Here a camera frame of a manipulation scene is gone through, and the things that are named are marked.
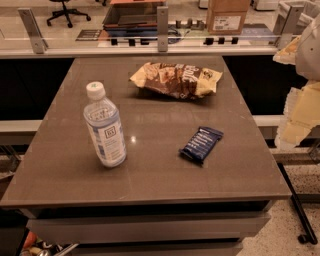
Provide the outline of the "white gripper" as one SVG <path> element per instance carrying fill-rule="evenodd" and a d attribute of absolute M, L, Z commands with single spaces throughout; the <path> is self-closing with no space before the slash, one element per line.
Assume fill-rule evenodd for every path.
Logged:
<path fill-rule="evenodd" d="M 275 145 L 281 150 L 298 146 L 320 124 L 320 14 L 273 60 L 296 64 L 296 72 L 308 80 L 301 89 L 292 87 L 287 95 L 283 116 L 277 129 Z"/>

